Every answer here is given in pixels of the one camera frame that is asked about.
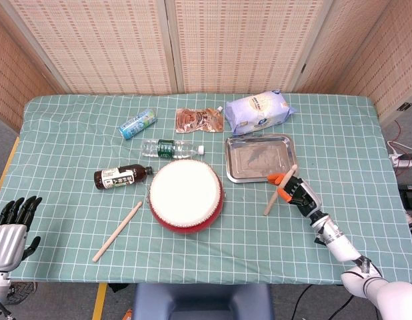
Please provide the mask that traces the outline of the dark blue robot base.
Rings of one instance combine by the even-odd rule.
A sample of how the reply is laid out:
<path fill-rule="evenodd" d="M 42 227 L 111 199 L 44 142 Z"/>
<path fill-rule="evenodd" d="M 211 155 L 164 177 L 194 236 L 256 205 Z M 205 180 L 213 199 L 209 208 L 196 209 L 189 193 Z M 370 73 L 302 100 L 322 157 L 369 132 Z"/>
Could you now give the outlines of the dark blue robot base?
<path fill-rule="evenodd" d="M 131 320 L 275 320 L 268 284 L 136 286 Z"/>

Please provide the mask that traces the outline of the clear water bottle green label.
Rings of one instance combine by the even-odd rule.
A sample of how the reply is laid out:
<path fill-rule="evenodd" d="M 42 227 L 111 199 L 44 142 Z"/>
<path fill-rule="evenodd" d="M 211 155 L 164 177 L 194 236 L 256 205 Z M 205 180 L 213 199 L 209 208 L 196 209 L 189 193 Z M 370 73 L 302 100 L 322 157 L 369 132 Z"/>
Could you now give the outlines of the clear water bottle green label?
<path fill-rule="evenodd" d="M 188 159 L 204 155 L 205 147 L 182 140 L 147 139 L 141 144 L 141 154 L 161 159 Z"/>

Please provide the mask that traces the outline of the bamboo folding screen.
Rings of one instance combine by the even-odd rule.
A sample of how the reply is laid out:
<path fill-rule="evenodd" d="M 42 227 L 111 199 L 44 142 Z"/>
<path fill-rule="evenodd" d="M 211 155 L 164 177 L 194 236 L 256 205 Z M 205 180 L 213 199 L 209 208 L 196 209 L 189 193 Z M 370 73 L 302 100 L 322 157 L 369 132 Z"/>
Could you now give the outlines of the bamboo folding screen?
<path fill-rule="evenodd" d="M 58 93 L 412 102 L 412 0 L 0 0 L 0 120 Z"/>

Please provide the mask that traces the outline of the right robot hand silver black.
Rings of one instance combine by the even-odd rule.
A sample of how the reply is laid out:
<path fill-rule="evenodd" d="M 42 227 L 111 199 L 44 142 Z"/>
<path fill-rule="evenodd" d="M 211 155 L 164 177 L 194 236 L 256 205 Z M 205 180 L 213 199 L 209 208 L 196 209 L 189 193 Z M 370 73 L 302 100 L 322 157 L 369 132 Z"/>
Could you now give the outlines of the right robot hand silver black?
<path fill-rule="evenodd" d="M 288 204 L 296 205 L 302 216 L 310 218 L 312 224 L 325 216 L 321 211 L 320 198 L 302 178 L 292 176 L 285 190 L 292 196 Z"/>

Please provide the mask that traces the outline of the red drum white head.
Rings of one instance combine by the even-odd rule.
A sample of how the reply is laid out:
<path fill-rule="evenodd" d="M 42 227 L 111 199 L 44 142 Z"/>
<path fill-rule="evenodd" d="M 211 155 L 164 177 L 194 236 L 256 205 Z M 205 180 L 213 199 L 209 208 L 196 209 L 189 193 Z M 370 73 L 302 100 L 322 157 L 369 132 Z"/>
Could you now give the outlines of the red drum white head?
<path fill-rule="evenodd" d="M 155 174 L 148 200 L 154 218 L 164 228 L 198 233 L 221 214 L 224 191 L 210 165 L 185 159 L 170 162 Z"/>

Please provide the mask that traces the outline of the lavender tissue pack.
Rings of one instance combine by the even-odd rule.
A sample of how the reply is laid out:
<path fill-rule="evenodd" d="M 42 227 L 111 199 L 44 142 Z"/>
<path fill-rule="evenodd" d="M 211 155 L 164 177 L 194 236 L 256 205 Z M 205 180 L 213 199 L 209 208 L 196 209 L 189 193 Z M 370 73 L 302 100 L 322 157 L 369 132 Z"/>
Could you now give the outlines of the lavender tissue pack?
<path fill-rule="evenodd" d="M 234 136 L 282 124 L 295 113 L 278 90 L 226 102 L 224 111 Z"/>

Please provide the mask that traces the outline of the brown tea bottle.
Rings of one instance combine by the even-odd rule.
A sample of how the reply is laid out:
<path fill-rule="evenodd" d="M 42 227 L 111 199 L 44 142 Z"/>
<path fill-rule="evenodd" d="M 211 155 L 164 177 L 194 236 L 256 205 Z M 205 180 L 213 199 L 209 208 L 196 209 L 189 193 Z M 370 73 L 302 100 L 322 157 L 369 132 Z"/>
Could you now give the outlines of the brown tea bottle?
<path fill-rule="evenodd" d="M 111 189 L 142 182 L 152 174 L 152 167 L 134 164 L 96 171 L 93 180 L 97 189 Z"/>

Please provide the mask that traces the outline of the black box device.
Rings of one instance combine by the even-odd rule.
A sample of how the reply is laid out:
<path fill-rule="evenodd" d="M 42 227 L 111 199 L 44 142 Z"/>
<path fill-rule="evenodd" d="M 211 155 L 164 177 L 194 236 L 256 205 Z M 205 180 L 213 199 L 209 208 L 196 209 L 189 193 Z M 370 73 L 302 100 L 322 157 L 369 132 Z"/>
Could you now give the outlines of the black box device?
<path fill-rule="evenodd" d="M 412 185 L 398 185 L 398 190 L 404 208 L 412 211 Z"/>

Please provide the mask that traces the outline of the brown spout pouch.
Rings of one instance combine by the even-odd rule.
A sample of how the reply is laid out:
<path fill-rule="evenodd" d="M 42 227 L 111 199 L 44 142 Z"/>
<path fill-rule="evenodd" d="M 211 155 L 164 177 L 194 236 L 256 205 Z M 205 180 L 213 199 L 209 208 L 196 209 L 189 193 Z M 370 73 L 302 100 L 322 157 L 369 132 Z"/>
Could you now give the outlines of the brown spout pouch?
<path fill-rule="evenodd" d="M 221 133 L 224 127 L 222 111 L 222 106 L 217 109 L 178 109 L 175 118 L 176 133 Z"/>

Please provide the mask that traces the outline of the silver metal tray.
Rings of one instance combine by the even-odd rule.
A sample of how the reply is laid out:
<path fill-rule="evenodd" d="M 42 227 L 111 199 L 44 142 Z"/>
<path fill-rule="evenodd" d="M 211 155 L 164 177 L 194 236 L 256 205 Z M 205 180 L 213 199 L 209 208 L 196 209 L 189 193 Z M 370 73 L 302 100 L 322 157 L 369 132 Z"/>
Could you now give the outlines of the silver metal tray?
<path fill-rule="evenodd" d="M 265 182 L 298 164 L 292 138 L 268 133 L 229 137 L 225 142 L 227 177 L 234 183 Z"/>

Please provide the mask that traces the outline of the white power strip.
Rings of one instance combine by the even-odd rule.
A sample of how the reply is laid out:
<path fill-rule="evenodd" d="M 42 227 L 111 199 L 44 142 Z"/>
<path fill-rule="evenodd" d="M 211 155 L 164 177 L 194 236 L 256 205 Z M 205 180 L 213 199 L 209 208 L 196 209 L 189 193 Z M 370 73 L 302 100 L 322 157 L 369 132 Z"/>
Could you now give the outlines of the white power strip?
<path fill-rule="evenodd" d="M 389 154 L 389 159 L 394 168 L 412 167 L 412 153 L 392 153 Z"/>

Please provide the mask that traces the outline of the wooden drumstick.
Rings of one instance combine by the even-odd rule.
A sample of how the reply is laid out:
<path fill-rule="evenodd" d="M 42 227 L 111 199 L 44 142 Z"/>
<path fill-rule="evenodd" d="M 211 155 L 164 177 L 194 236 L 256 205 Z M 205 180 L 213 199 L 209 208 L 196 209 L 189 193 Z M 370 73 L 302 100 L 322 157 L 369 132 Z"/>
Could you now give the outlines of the wooden drumstick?
<path fill-rule="evenodd" d="M 122 220 L 122 222 L 120 222 L 120 224 L 117 226 L 116 230 L 114 230 L 114 232 L 109 236 L 109 238 L 106 240 L 106 242 L 104 242 L 104 244 L 98 250 L 98 252 L 93 256 L 92 262 L 94 262 L 94 263 L 98 262 L 98 260 L 104 254 L 104 252 L 106 252 L 106 250 L 108 250 L 108 248 L 111 246 L 111 244 L 114 242 L 114 240 L 116 240 L 118 235 L 122 232 L 122 230 L 124 230 L 126 225 L 135 216 L 135 214 L 138 212 L 138 210 L 140 209 L 142 204 L 143 204 L 143 202 L 140 201 L 140 202 L 138 202 L 138 204 L 136 204 L 136 206 L 134 206 L 134 208 L 132 208 L 132 210 L 128 213 L 128 215 L 124 218 L 124 220 Z"/>
<path fill-rule="evenodd" d="M 268 216 L 268 214 L 270 213 L 272 209 L 273 204 L 276 202 L 278 197 L 281 197 L 287 203 L 290 202 L 290 200 L 292 200 L 292 196 L 290 196 L 290 194 L 286 192 L 285 187 L 288 184 L 290 178 L 292 178 L 292 176 L 295 174 L 297 169 L 298 169 L 298 166 L 294 164 L 290 168 L 290 170 L 288 170 L 288 172 L 286 172 L 285 174 L 273 173 L 267 176 L 268 182 L 272 185 L 275 185 L 277 188 L 274 194 L 271 196 L 271 199 L 269 200 L 265 208 L 265 211 L 264 211 L 265 216 Z"/>

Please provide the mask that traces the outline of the grey sneaker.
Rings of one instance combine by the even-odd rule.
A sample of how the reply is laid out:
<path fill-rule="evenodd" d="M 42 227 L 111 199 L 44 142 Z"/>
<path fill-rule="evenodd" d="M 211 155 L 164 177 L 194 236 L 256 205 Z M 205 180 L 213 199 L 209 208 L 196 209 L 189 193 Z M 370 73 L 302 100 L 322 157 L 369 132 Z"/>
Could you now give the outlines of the grey sneaker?
<path fill-rule="evenodd" d="M 37 283 L 32 281 L 12 282 L 8 294 L 7 304 L 18 305 L 22 303 L 30 294 L 36 292 Z"/>

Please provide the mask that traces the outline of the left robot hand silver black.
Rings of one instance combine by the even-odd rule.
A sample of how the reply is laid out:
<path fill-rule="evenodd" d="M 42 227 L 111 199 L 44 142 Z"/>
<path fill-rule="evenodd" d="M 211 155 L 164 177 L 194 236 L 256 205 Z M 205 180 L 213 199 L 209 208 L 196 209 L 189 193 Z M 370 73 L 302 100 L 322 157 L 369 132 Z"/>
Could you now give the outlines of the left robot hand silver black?
<path fill-rule="evenodd" d="M 0 212 L 0 272 L 15 270 L 37 250 L 40 236 L 34 237 L 29 246 L 26 241 L 41 202 L 41 197 L 21 197 L 8 202 Z"/>

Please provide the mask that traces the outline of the green checked tablecloth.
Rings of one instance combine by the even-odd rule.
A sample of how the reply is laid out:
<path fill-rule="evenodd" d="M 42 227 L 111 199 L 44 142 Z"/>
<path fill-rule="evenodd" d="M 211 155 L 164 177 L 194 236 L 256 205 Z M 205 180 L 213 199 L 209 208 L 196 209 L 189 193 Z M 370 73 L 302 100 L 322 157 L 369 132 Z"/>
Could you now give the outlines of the green checked tablecloth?
<path fill-rule="evenodd" d="M 11 273 L 15 280 L 112 283 L 316 283 L 340 281 L 340 263 L 315 243 L 309 220 L 278 201 L 268 183 L 232 183 L 222 133 L 184 136 L 205 147 L 202 160 L 223 182 L 223 211 L 210 228 L 182 235 L 163 228 L 142 206 L 98 260 L 106 238 L 140 201 L 149 182 L 100 191 L 99 169 L 138 163 L 158 170 L 162 159 L 141 154 L 145 139 L 178 139 L 179 108 L 216 108 L 235 94 L 169 96 L 54 95 L 25 107 L 20 142 L 0 191 L 0 210 L 20 197 L 39 196 L 29 238 L 36 252 Z M 295 114 L 268 133 L 292 138 L 299 176 L 323 202 L 340 230 L 389 281 L 412 283 L 412 237 L 396 177 L 372 102 L 346 95 L 285 94 Z M 119 127 L 146 109 L 157 120 L 131 139 Z"/>

